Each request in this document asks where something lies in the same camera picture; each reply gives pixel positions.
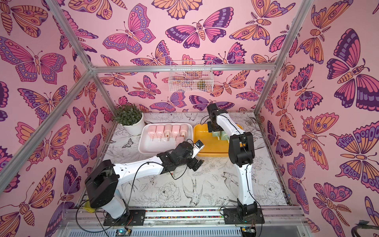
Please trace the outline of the green sharpener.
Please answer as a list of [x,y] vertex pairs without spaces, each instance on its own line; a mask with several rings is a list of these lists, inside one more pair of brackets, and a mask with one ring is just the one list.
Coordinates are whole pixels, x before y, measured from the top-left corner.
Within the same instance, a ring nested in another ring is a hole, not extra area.
[[212,137],[215,137],[218,140],[220,140],[221,139],[221,132],[220,131],[213,131],[212,132]]
[[221,140],[229,142],[230,136],[228,134],[226,134],[226,133],[222,133],[221,134]]

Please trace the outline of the yellow rubber glove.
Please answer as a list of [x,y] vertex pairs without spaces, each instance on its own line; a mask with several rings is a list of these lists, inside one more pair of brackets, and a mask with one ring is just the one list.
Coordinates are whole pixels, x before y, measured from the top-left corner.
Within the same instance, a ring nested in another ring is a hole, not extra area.
[[83,209],[86,210],[86,211],[89,212],[89,213],[95,213],[95,212],[96,212],[96,209],[95,209],[95,208],[92,208],[92,207],[90,206],[90,202],[89,202],[89,200],[87,200],[87,201],[84,203],[84,205],[83,205]]

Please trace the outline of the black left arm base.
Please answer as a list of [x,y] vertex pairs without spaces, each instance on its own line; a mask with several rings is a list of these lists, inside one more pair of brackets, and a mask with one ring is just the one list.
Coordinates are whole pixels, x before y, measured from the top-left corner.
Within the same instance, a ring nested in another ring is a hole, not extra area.
[[129,209],[121,217],[113,219],[107,213],[103,226],[119,227],[119,226],[143,226],[146,216],[145,209]]

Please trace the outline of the white plastic storage box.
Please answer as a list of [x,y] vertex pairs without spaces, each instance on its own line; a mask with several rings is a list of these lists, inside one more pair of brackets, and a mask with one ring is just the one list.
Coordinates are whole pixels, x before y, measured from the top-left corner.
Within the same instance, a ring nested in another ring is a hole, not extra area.
[[163,137],[161,141],[158,141],[157,138],[154,139],[154,141],[151,141],[148,136],[148,128],[150,125],[156,125],[156,126],[164,125],[165,126],[166,124],[171,124],[172,126],[175,124],[177,125],[187,124],[189,127],[188,136],[185,137],[184,141],[193,140],[193,127],[189,123],[151,123],[151,124],[145,125],[140,137],[138,150],[141,154],[154,155],[157,153],[161,153],[161,152],[176,148],[176,142],[173,139],[173,137],[171,137],[169,141],[166,141],[165,137]]

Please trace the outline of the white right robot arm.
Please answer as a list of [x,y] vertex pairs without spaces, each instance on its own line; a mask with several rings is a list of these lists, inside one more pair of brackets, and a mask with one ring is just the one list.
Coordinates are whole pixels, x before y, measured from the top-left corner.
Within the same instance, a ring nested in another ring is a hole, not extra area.
[[240,218],[258,212],[258,202],[253,195],[252,164],[255,158],[254,138],[232,120],[225,109],[215,103],[207,106],[210,122],[209,132],[225,132],[229,137],[228,155],[237,169],[239,192],[237,196],[237,213]]

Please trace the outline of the white plastic flower pot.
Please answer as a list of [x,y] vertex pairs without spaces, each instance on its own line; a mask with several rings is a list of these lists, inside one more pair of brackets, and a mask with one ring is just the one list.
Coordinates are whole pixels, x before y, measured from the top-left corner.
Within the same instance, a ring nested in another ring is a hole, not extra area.
[[132,136],[141,135],[144,127],[145,127],[144,114],[142,114],[141,119],[136,124],[123,126],[123,128]]

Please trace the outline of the pink sharpener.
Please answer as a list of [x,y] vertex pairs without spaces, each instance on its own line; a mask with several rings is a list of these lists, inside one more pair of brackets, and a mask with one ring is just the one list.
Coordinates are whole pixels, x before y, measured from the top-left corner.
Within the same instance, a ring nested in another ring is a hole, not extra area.
[[157,125],[156,136],[158,141],[162,140],[162,138],[164,137],[164,125]]
[[154,141],[154,139],[157,138],[156,131],[157,131],[157,126],[156,125],[150,125],[149,126],[149,128],[148,128],[148,136],[149,136],[149,138],[150,138],[151,141]]
[[180,136],[181,137],[187,137],[188,136],[188,130],[189,130],[189,127],[187,124],[182,124],[180,126]]
[[173,125],[171,134],[172,134],[173,139],[176,140],[176,138],[180,136],[180,125],[177,125],[177,124]]
[[176,147],[181,144],[182,142],[184,142],[185,138],[183,136],[177,136],[176,139],[175,139],[175,142],[176,142]]
[[166,141],[169,141],[170,138],[172,137],[172,125],[171,124],[166,124],[164,126],[164,136]]

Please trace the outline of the green circuit board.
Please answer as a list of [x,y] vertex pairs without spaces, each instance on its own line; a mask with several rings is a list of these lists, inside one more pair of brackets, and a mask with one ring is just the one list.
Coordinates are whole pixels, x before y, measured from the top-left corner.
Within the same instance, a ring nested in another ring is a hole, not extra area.
[[131,229],[117,229],[115,232],[116,237],[130,237],[132,233]]

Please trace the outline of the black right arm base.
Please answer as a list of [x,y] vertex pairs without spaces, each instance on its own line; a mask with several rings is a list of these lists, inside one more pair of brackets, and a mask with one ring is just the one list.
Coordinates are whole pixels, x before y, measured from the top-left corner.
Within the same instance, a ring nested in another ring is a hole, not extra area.
[[226,224],[264,224],[262,209],[256,201],[252,204],[241,204],[237,201],[236,208],[222,206],[219,209]]

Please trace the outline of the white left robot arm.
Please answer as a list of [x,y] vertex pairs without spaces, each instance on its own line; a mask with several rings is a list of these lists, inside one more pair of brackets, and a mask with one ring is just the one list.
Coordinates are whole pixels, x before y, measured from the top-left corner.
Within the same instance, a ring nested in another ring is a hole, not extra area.
[[203,148],[200,140],[195,143],[184,141],[175,149],[138,162],[114,164],[111,160],[102,161],[85,180],[89,206],[103,209],[113,219],[120,218],[128,211],[131,200],[123,196],[125,183],[130,183],[134,188],[139,178],[166,173],[171,175],[180,166],[196,171],[203,164],[203,160],[196,158]]

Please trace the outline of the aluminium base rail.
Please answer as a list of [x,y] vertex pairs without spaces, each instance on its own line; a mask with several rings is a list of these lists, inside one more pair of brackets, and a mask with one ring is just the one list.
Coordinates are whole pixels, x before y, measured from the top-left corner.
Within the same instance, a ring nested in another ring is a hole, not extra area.
[[226,224],[219,207],[147,208],[143,226],[105,227],[105,216],[70,211],[58,237],[115,237],[117,229],[131,229],[131,237],[311,237],[298,208],[267,208],[264,224]]

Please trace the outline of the yellow plastic storage box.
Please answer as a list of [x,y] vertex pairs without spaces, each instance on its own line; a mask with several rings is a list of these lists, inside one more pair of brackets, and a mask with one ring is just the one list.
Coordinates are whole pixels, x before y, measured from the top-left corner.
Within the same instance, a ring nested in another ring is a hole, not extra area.
[[194,127],[194,139],[200,140],[205,147],[199,153],[200,157],[228,157],[233,163],[238,158],[248,156],[248,151],[253,148],[253,135],[250,132],[245,132],[233,122],[224,120],[220,126],[223,128],[222,133],[230,136],[230,140],[223,141],[212,137],[212,132],[208,132],[207,124],[198,124]]

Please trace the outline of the green leafy plant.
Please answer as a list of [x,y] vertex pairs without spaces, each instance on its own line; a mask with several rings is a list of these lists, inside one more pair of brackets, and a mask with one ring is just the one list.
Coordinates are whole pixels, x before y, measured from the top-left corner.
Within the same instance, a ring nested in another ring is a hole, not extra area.
[[114,111],[114,120],[124,126],[137,124],[142,116],[142,111],[134,104],[120,105]]

